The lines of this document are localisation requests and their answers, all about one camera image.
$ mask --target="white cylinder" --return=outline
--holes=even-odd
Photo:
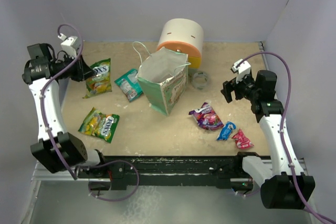
[[[201,58],[204,32],[195,21],[185,18],[169,20],[163,27],[157,50],[165,47],[189,57]]]

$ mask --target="blue snack bag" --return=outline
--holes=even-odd
[[[217,140],[227,140],[229,136],[231,135],[232,131],[236,129],[236,125],[232,122],[227,122],[222,130],[220,131],[220,134],[218,135]]]
[[[114,81],[127,96],[129,102],[134,101],[142,94],[142,89],[136,79],[137,73],[138,71],[133,68]]]

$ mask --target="open bag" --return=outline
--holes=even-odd
[[[171,113],[188,83],[187,60],[187,54],[163,47],[142,62],[137,79],[153,109]]]

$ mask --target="red candy wrapper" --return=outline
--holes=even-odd
[[[241,129],[238,130],[238,133],[232,137],[239,149],[248,149],[253,147],[253,143],[248,139]]]
[[[189,112],[197,122],[197,125],[203,129],[215,131],[223,128],[223,123],[219,119],[214,109],[207,103],[203,103],[202,107]]]

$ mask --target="gray floor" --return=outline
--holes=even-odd
[[[120,197],[127,191],[109,191]],[[42,182],[31,224],[311,223],[299,210],[268,210],[260,196],[212,187],[139,187],[123,202],[88,196],[87,182]]]

